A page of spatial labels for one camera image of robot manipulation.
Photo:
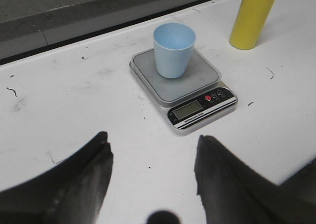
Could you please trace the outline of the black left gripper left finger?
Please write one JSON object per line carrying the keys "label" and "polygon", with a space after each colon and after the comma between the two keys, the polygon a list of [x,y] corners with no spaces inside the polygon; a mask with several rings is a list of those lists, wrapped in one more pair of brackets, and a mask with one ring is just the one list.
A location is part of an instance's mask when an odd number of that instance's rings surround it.
{"label": "black left gripper left finger", "polygon": [[47,172],[1,191],[2,224],[94,224],[113,167],[107,132]]}

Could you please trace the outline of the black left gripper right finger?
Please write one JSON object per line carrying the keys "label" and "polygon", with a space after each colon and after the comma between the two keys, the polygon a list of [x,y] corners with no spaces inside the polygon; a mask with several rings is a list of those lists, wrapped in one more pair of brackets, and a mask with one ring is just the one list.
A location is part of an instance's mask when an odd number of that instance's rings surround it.
{"label": "black left gripper right finger", "polygon": [[208,224],[314,224],[315,205],[248,167],[213,136],[200,136],[197,194]]}

